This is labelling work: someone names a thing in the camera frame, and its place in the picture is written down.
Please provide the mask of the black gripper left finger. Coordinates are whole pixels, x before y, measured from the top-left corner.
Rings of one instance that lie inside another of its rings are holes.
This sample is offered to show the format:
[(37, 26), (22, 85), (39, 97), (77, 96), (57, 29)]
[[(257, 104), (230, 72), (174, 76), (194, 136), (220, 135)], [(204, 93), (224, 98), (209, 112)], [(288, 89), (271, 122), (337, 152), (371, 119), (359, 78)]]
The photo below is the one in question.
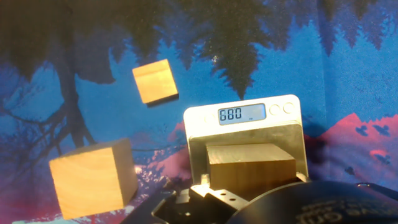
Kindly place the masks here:
[(224, 224), (248, 201), (226, 190), (214, 190), (205, 174), (197, 185), (173, 191), (153, 209), (157, 223)]

